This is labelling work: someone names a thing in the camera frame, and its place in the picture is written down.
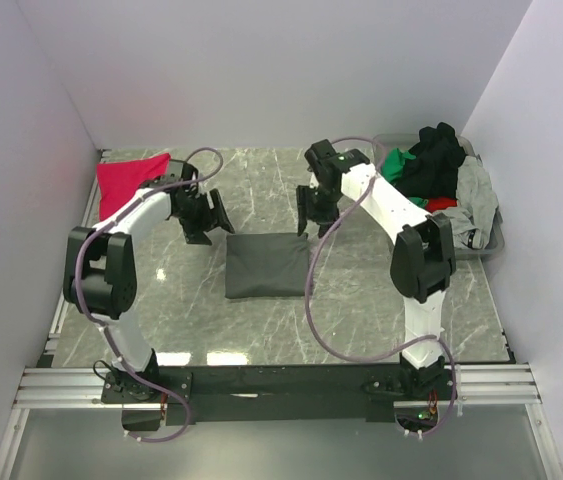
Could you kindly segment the dark grey t shirt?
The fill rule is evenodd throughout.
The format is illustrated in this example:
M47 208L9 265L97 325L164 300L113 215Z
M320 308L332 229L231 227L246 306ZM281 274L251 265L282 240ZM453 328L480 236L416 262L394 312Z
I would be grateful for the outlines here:
M225 297L302 297L309 265L306 234L230 235L226 239Z

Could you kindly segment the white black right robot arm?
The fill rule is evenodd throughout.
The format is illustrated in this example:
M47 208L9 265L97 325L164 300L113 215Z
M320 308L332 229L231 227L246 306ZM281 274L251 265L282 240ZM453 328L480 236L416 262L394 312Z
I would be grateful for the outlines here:
M349 215L363 209L393 243L390 276L404 303L405 341L391 350L400 357L398 392L421 399L452 374L441 339L442 304L456 271L451 223L430 215L387 182L372 164L337 166L335 155L315 161L309 185L297 189L299 225L320 227L318 251Z

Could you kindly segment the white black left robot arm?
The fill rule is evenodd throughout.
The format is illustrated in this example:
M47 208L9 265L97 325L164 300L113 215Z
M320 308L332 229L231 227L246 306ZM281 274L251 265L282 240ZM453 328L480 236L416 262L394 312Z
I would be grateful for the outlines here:
M114 354L112 372L137 401L161 388L156 353L133 307L138 281L135 246L158 224L175 218L191 245L211 245L207 233L234 231L217 189L141 188L108 219L73 228L67 240L63 295L94 323Z

